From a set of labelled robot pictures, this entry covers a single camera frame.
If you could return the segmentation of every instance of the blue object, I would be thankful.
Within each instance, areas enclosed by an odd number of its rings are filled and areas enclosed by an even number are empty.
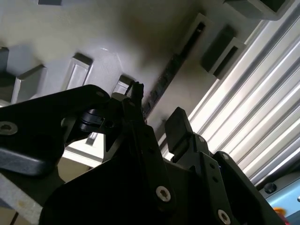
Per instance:
[[[266,200],[273,208],[279,207],[284,209],[286,211],[285,217],[288,217],[300,210],[299,196],[300,179],[266,198]]]

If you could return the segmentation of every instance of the white ribbed panel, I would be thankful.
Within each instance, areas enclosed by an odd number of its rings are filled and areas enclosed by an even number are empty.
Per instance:
[[[253,182],[300,148],[299,2],[281,20],[260,24],[189,117],[209,149],[229,153]]]

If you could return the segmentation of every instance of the black knob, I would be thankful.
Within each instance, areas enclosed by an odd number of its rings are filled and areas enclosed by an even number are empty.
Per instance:
[[[272,194],[274,191],[276,191],[276,189],[277,189],[277,186],[274,183],[267,183],[264,186],[264,191],[268,194]]]

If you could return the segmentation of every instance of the orange object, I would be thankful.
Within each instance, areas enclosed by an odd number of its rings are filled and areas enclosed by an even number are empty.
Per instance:
[[[285,225],[289,225],[290,223],[286,220],[285,215],[286,215],[286,210],[282,208],[275,207],[273,208],[274,211],[279,215],[280,218],[284,221]]]

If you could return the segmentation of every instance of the silver bolt head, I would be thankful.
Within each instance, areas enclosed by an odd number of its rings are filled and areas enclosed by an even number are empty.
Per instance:
[[[217,214],[218,214],[220,220],[223,222],[223,224],[226,224],[226,225],[231,224],[230,218],[226,212],[224,212],[223,210],[218,210]]]
[[[169,190],[167,188],[165,188],[164,186],[158,186],[156,188],[156,195],[161,201],[163,201],[165,203],[167,203],[171,200],[171,194],[170,194]]]
[[[14,135],[18,132],[18,126],[9,121],[0,121],[0,135]]]

